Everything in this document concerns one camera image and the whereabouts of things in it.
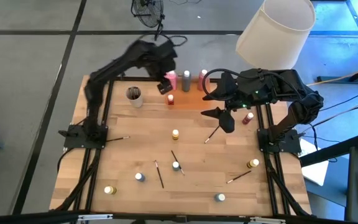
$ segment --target gray floor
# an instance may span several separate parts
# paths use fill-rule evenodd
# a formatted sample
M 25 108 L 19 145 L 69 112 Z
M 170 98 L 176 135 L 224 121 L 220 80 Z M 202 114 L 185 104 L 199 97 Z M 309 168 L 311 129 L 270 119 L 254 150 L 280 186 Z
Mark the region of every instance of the gray floor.
M 242 30 L 249 23 L 260 1 L 203 0 L 199 4 L 176 5 L 165 1 L 166 30 Z M 358 30 L 344 2 L 315 1 L 316 25 L 313 30 Z M 80 0 L 0 0 L 0 29 L 71 30 Z M 129 14 L 130 1 L 88 0 L 79 30 L 148 30 Z M 77 36 L 48 127 L 35 175 L 24 206 L 25 213 L 48 210 L 56 178 L 57 160 L 63 138 L 57 130 L 67 128 L 73 114 L 83 75 L 116 58 L 136 39 L 136 35 Z M 250 68 L 235 53 L 237 36 L 189 35 L 177 48 L 178 70 L 199 71 Z M 11 211 L 12 200 L 23 175 L 30 149 L 55 81 L 68 36 L 0 35 L 0 215 Z M 358 37 L 311 36 L 295 65 L 305 83 L 320 75 L 347 75 L 358 71 Z M 128 75 L 145 76 L 144 70 L 131 69 Z M 318 85 L 313 89 L 333 105 L 358 94 L 358 85 Z M 358 99 L 320 114 L 316 121 L 338 113 Z M 318 126 L 319 137 L 342 141 L 358 135 L 358 110 Z M 304 130 L 307 126 L 297 127 Z M 319 141 L 319 147 L 333 143 Z M 343 214 L 343 207 L 309 195 L 312 211 L 319 217 Z

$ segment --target wooden table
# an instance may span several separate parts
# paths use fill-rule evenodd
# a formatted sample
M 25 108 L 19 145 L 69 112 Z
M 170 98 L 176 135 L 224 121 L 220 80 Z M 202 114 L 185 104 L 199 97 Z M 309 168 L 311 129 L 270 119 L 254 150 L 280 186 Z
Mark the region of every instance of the wooden table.
M 77 123 L 85 117 L 86 100 L 84 77 L 73 116 Z M 166 97 L 157 90 L 157 82 L 114 82 L 107 125 L 108 139 L 131 136 L 129 139 L 108 142 L 102 150 L 91 210 L 112 213 L 159 213 L 186 215 L 272 215 L 269 189 L 263 155 L 259 151 L 255 118 L 241 123 L 249 112 L 232 113 L 236 130 L 226 134 L 219 129 L 211 140 L 206 138 L 218 126 L 218 121 L 200 115 L 200 111 L 222 108 L 218 101 L 200 100 L 204 93 L 193 84 L 190 93 L 174 91 L 175 106 L 167 106 Z M 138 86 L 144 95 L 144 105 L 133 108 L 124 96 L 130 86 Z M 277 123 L 287 115 L 285 103 L 272 105 Z M 178 129 L 179 140 L 172 139 L 172 130 Z M 172 169 L 173 150 L 185 175 Z M 62 160 L 50 208 L 58 207 L 78 182 L 84 149 L 74 149 Z M 310 213 L 305 182 L 300 163 L 291 154 L 281 154 L 285 183 L 304 210 Z M 252 172 L 227 184 L 226 181 L 248 170 L 246 163 L 258 159 L 261 164 Z M 158 161 L 165 188 L 158 178 L 154 160 Z M 145 182 L 134 176 L 141 172 Z M 117 188 L 117 194 L 107 195 L 108 185 Z M 81 207 L 85 207 L 87 186 Z M 214 201 L 216 193 L 224 193 L 226 200 Z M 276 186 L 279 211 L 282 200 Z

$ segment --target fan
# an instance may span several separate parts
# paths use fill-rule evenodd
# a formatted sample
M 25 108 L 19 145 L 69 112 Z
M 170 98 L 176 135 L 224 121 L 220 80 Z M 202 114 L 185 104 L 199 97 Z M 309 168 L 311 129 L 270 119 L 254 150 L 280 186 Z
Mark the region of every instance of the fan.
M 157 40 L 163 28 L 162 20 L 165 18 L 163 10 L 163 0 L 132 0 L 132 15 L 138 17 L 141 23 L 147 27 L 153 28 L 158 26 L 154 40 Z

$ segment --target small bottle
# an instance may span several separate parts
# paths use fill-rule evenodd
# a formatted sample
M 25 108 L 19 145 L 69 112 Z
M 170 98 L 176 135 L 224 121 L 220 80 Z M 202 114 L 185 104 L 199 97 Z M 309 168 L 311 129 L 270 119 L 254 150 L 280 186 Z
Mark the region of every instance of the small bottle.
M 177 73 L 175 71 L 170 71 L 165 74 L 165 78 L 169 79 L 173 90 L 177 89 Z
M 178 171 L 178 170 L 180 170 L 180 166 L 179 166 L 179 162 L 172 162 L 172 169 L 174 170 L 174 171 Z
M 247 116 L 245 116 L 245 118 L 242 120 L 243 124 L 248 124 L 249 121 L 252 120 L 252 118 L 254 118 L 254 114 L 253 113 L 248 113 Z
M 253 159 L 247 163 L 248 168 L 253 168 L 259 165 L 259 160 Z
M 183 73 L 183 77 L 181 79 L 181 89 L 185 92 L 190 91 L 191 85 L 191 74 L 188 70 Z
M 204 69 L 200 72 L 200 74 L 198 75 L 198 86 L 197 89 L 199 91 L 203 91 L 203 79 L 204 76 L 207 74 L 207 71 Z M 207 87 L 209 85 L 209 78 L 207 77 L 207 79 L 205 80 L 205 87 Z
M 218 193 L 215 195 L 215 201 L 217 202 L 223 202 L 226 199 L 226 196 L 222 193 Z
M 107 186 L 104 188 L 104 193 L 113 195 L 113 194 L 117 193 L 117 188 Z
M 141 174 L 141 173 L 137 173 L 137 174 L 135 175 L 135 179 L 138 180 L 138 181 L 140 181 L 140 182 L 143 182 L 143 181 L 146 179 L 146 177 L 145 177 L 143 174 Z
M 168 100 L 168 105 L 173 105 L 173 95 L 169 94 L 167 96 L 167 100 Z
M 172 138 L 173 138 L 173 140 L 179 139 L 179 131 L 178 130 L 175 129 L 172 131 Z

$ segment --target white lamp shade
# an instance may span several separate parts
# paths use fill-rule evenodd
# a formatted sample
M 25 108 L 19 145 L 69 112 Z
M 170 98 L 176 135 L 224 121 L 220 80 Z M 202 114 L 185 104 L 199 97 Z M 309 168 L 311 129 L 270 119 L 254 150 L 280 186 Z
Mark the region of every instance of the white lamp shade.
M 309 0 L 265 0 L 239 37 L 236 52 L 255 68 L 291 69 L 315 20 Z

